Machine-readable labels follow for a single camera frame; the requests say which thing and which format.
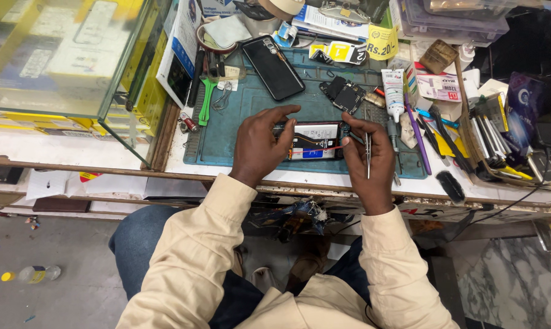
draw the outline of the phone back cover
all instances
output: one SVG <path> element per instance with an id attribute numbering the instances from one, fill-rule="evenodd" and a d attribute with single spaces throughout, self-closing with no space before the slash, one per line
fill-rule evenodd
<path id="1" fill-rule="evenodd" d="M 272 97 L 279 101 L 303 91 L 306 86 L 286 56 L 277 46 L 277 53 L 272 54 L 264 39 L 270 39 L 275 45 L 272 38 L 265 36 L 243 44 L 242 48 Z"/>

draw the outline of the jacket sleeve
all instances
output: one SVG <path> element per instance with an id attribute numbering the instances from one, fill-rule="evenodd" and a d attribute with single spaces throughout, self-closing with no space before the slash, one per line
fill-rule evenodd
<path id="1" fill-rule="evenodd" d="M 168 219 L 150 268 L 117 328 L 208 328 L 223 298 L 241 223 L 257 192 L 220 174 L 198 208 Z"/>
<path id="2" fill-rule="evenodd" d="M 363 216 L 361 267 L 367 273 L 375 323 L 383 329 L 459 328 L 440 302 L 397 207 Z"/>

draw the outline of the green pry tool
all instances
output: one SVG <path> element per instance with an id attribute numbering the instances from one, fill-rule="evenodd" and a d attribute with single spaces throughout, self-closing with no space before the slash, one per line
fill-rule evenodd
<path id="1" fill-rule="evenodd" d="M 211 109 L 211 95 L 212 91 L 215 89 L 216 85 L 218 85 L 217 82 L 213 82 L 209 80 L 206 77 L 201 77 L 202 83 L 204 83 L 205 86 L 205 92 L 204 92 L 204 101 L 202 102 L 202 109 L 201 113 L 198 115 L 198 124 L 201 126 L 206 126 L 208 123 L 208 119 L 210 116 L 210 109 Z"/>

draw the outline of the hand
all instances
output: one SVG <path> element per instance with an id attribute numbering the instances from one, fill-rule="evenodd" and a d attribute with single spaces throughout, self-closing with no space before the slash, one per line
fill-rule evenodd
<path id="1" fill-rule="evenodd" d="M 365 132 L 371 135 L 371 172 L 367 179 L 367 153 L 365 146 L 353 137 L 343 138 L 345 161 L 349 167 L 350 182 L 361 199 L 365 214 L 381 215 L 393 210 L 391 202 L 391 182 L 396 170 L 396 153 L 382 125 L 356 119 L 343 112 L 343 120 L 348 123 L 353 134 L 362 140 Z"/>
<path id="2" fill-rule="evenodd" d="M 288 120 L 286 116 L 299 110 L 300 105 L 285 105 L 264 109 L 245 119 L 237 131 L 233 169 L 229 176 L 255 189 L 288 155 L 297 121 Z M 287 121 L 286 128 L 276 141 L 272 129 L 281 121 Z"/>

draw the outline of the yellow bottle cap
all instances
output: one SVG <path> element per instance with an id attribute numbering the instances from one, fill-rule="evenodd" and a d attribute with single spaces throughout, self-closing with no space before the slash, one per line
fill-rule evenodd
<path id="1" fill-rule="evenodd" d="M 5 272 L 3 275 L 1 275 L 2 281 L 11 281 L 16 278 L 16 273 L 13 272 Z"/>

